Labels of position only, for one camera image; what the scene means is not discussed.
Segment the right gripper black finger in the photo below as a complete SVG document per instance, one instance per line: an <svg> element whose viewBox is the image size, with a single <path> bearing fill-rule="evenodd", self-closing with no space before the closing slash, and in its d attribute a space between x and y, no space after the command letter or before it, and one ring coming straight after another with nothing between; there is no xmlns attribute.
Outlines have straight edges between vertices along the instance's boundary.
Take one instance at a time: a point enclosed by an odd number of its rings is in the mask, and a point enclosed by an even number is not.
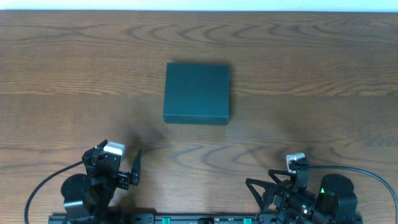
<svg viewBox="0 0 398 224"><path fill-rule="evenodd" d="M268 170L268 175L276 184L279 184L280 182L282 182L279 179L279 176L290 177L290 178L292 177L292 175L287 170L269 169Z"/></svg>
<svg viewBox="0 0 398 224"><path fill-rule="evenodd" d="M245 184L254 196L259 209L262 212L269 211L269 206L273 203L275 197L276 184L272 182L266 182L263 180L246 179ZM264 193L261 195L254 186L262 187Z"/></svg>

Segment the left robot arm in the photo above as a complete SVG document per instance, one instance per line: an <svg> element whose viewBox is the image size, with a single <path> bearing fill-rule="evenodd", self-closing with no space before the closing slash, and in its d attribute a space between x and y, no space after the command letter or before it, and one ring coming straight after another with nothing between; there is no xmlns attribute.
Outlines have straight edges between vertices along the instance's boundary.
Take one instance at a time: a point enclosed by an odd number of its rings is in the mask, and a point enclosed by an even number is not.
<svg viewBox="0 0 398 224"><path fill-rule="evenodd" d="M86 174L75 174L61 186L67 212L63 223L127 223L122 211L109 205L116 189L127 190L140 181L142 151L138 151L131 171L123 172L119 169L125 150L125 145L105 139L83 154Z"/></svg>

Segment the black gift box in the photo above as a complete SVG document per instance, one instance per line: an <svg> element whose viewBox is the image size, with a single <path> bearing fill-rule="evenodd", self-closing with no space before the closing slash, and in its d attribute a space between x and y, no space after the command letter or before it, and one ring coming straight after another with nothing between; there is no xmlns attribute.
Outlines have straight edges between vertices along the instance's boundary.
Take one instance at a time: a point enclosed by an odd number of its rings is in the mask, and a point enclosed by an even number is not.
<svg viewBox="0 0 398 224"><path fill-rule="evenodd" d="M229 123L229 66L168 63L163 119L173 124Z"/></svg>

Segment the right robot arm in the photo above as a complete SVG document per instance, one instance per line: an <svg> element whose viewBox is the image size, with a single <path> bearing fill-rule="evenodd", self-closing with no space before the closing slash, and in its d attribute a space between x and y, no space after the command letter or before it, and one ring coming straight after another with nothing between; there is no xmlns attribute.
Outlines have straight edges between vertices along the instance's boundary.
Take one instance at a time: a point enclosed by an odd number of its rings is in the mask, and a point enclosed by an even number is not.
<svg viewBox="0 0 398 224"><path fill-rule="evenodd" d="M259 223L362 223L352 181L339 174L322 178L317 194L307 190L310 164L306 157L288 159L287 170L270 169L273 180L247 179L261 214Z"/></svg>

